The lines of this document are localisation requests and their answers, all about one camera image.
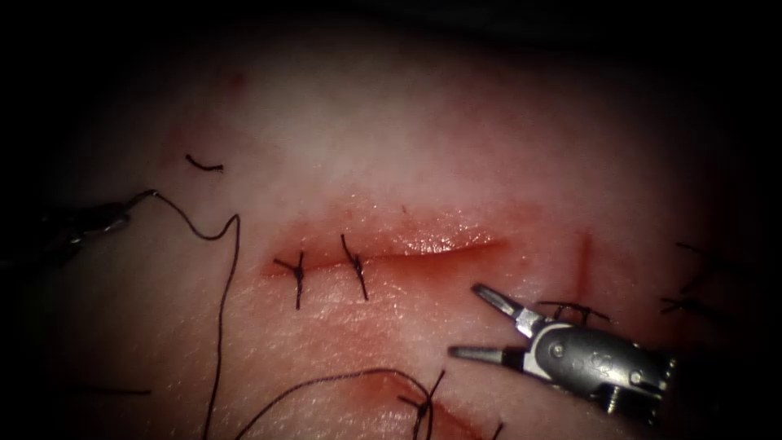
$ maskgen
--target red skin irritation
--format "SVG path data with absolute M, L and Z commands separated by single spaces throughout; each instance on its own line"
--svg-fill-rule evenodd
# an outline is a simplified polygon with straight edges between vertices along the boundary
M 385 280 L 390 278 L 396 283 L 423 285 L 425 288 L 422 291 L 426 292 L 434 301 L 448 304 L 451 301 L 450 296 L 454 295 L 455 290 L 457 292 L 463 291 L 463 295 L 469 296 L 468 286 L 471 282 L 478 280 L 489 280 L 490 282 L 495 279 L 503 279 L 502 284 L 513 285 L 518 278 L 534 273 L 536 270 L 535 258 L 521 258 L 520 255 L 524 253 L 525 249 L 533 249 L 538 241 L 546 243 L 549 237 L 556 233 L 556 231 L 547 231 L 545 227 L 542 229 L 539 222 L 536 221 L 536 216 L 530 215 L 529 207 L 492 209 L 493 218 L 514 219 L 512 225 L 516 228 L 515 230 L 525 232 L 507 236 L 507 225 L 497 225 L 497 222 L 494 222 L 494 227 L 484 226 L 493 224 L 489 219 L 474 221 L 474 224 L 478 226 L 463 229 L 461 226 L 465 222 L 464 219 L 474 217 L 471 213 L 462 212 L 459 215 L 456 213 L 451 215 L 440 212 L 425 213 L 421 210 L 411 213 L 409 209 L 393 209 L 397 213 L 397 217 L 389 220 L 383 216 L 375 217 L 373 214 L 365 214 L 366 212 L 370 213 L 371 209 L 342 208 L 346 203 L 333 204 L 334 209 L 319 219 L 302 216 L 306 219 L 292 222 L 277 234 L 269 237 L 271 246 L 268 254 L 258 256 L 259 260 L 254 265 L 257 270 L 254 271 L 254 274 L 248 273 L 247 276 L 239 276 L 236 280 L 237 290 L 244 291 L 248 287 L 247 284 L 257 283 L 257 277 L 260 277 L 260 280 L 263 280 L 266 285 L 274 286 L 273 292 L 269 291 L 264 294 L 281 295 L 281 301 L 285 301 L 289 305 L 291 313 L 306 314 L 313 312 L 313 309 L 318 307 L 318 304 L 314 303 L 318 298 L 307 297 L 308 294 L 317 295 L 320 293 L 319 289 L 313 288 L 313 283 L 318 282 L 313 278 L 318 274 L 339 271 L 343 274 L 343 279 L 349 280 L 349 284 L 346 285 L 355 287 L 355 292 L 351 293 L 354 295 L 350 298 L 361 302 L 358 293 L 358 280 L 355 275 L 351 274 L 354 269 L 340 242 L 340 233 L 344 232 L 351 255 L 358 254 L 364 266 L 370 302 L 375 299 L 373 295 L 376 290 L 382 286 Z M 571 285 L 575 286 L 576 300 L 581 302 L 588 300 L 592 294 L 591 273 L 595 270 L 595 237 L 590 232 L 584 232 L 581 235 L 569 234 L 569 236 L 577 238 L 572 247 L 577 252 L 570 259 L 578 263 L 578 269 L 573 272 Z M 442 244 L 443 241 L 447 242 L 450 247 L 437 248 L 436 244 Z M 296 280 L 288 268 L 274 264 L 273 259 L 278 258 L 295 266 L 301 251 L 305 253 L 303 261 L 304 294 L 302 296 L 302 310 L 294 312 Z M 349 308 L 350 304 L 345 304 L 345 316 L 349 316 Z M 339 315 L 332 318 L 336 322 L 349 321 L 345 316 L 342 316 L 341 312 Z M 313 330 L 302 333 L 302 335 L 306 334 L 317 338 L 318 334 L 329 334 L 332 335 L 332 339 L 347 338 L 346 340 L 349 340 L 350 344 L 357 346 L 361 346 L 363 343 L 375 346 L 381 344 L 384 351 L 388 353 L 386 362 L 393 359 L 394 353 L 404 354 L 406 350 L 409 350 L 409 347 L 404 343 L 405 341 L 393 338 L 393 333 L 397 330 L 389 330 L 391 333 L 377 332 L 377 329 L 365 327 L 365 325 L 362 324 L 360 332 L 343 335 L 338 328 L 329 330 L 331 325 L 326 323 L 324 327 L 318 328 L 317 332 Z M 379 337 L 382 338 L 382 342 L 372 342 Z M 355 363 L 365 367 L 388 366 L 386 364 L 375 365 L 371 363 L 372 361 L 372 358 L 368 358 L 357 360 Z M 299 368 L 291 366 L 291 369 L 297 370 Z M 351 395 L 372 392 L 371 387 L 367 387 L 366 381 L 351 381 L 344 387 Z M 406 389 L 407 385 L 400 382 L 400 387 Z M 409 393 L 400 391 L 398 394 L 415 396 L 416 391 L 410 389 Z M 412 399 L 418 402 L 422 398 L 419 396 Z M 441 404 L 437 404 L 436 407 L 435 430 L 439 436 L 442 436 L 443 430 L 450 432 L 455 429 L 453 435 L 446 435 L 444 438 L 481 438 L 481 435 L 473 427 L 482 426 L 485 423 L 470 420 L 467 416 L 452 414 Z

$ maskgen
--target pink skin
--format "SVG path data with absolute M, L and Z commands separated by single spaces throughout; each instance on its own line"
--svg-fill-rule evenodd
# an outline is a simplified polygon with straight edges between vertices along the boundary
M 526 343 L 470 293 L 477 281 L 523 304 L 590 306 L 614 319 L 590 325 L 652 348 L 733 342 L 696 315 L 657 312 L 701 269 L 675 242 L 753 263 L 754 183 L 695 106 L 650 79 L 363 24 L 286 25 L 131 74 L 67 153 L 78 165 L 59 169 L 54 196 L 89 204 L 154 187 L 208 234 L 241 216 L 210 438 L 233 438 L 297 383 L 371 367 L 429 388 L 446 370 L 433 438 L 491 438 L 501 420 L 500 438 L 645 435 L 529 377 L 449 359 L 446 347 Z M 718 153 L 693 147 L 703 144 Z M 52 275 L 47 288 L 70 294 L 49 300 L 56 319 L 38 346 L 57 381 L 152 394 L 66 400 L 56 423 L 196 438 L 234 232 L 198 240 L 158 200 L 131 214 L 130 228 Z M 273 259 L 295 264 L 300 251 L 295 310 L 296 281 Z M 724 277 L 700 288 L 726 309 L 742 286 Z M 39 307 L 25 311 L 30 328 L 42 325 Z M 415 410 L 398 395 L 423 402 L 390 375 L 314 385 L 245 438 L 409 438 Z

